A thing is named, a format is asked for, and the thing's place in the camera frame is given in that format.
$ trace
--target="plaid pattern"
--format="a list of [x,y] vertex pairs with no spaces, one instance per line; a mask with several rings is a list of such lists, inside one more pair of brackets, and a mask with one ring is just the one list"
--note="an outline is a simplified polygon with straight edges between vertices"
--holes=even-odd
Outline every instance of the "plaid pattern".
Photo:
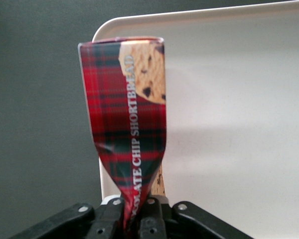
[[[100,159],[125,198],[124,228],[132,216],[134,190],[132,143],[126,78],[118,61],[120,42],[79,45],[91,130]],[[166,144],[165,105],[137,96],[141,147],[142,193],[139,210],[150,192]]]

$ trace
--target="gray background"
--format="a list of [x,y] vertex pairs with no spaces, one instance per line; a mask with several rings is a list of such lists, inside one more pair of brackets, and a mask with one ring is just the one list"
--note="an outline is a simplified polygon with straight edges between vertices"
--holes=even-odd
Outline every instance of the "gray background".
[[101,202],[79,42],[118,16],[264,2],[1,0],[0,239],[77,202]]

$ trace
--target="white surface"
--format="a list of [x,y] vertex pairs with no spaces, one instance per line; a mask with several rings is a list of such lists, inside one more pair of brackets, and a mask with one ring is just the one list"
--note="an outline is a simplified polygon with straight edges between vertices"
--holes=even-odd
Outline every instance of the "white surface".
[[94,40],[135,35],[165,39],[170,204],[299,238],[299,1],[117,18]]

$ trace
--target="tray rim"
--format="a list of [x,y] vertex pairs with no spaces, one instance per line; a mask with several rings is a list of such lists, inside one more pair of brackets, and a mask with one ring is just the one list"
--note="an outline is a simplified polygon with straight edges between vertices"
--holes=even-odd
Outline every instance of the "tray rim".
[[92,42],[102,39],[102,36],[106,32],[118,27],[118,25],[135,24],[135,21],[139,20],[142,20],[141,24],[155,24],[157,22],[167,21],[169,18],[175,16],[177,16],[179,20],[190,20],[196,18],[209,19],[218,17],[238,18],[251,14],[266,14],[292,10],[299,10],[299,0],[115,17],[106,21],[97,29],[92,38]]

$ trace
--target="chocolate chip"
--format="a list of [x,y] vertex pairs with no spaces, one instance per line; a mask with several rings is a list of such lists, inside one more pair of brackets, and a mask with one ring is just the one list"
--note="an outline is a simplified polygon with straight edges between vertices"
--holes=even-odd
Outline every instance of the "chocolate chip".
[[161,54],[164,54],[164,46],[163,45],[156,46],[155,49],[158,52],[160,52]]
[[150,96],[150,87],[147,87],[147,88],[143,89],[143,93],[148,98]]

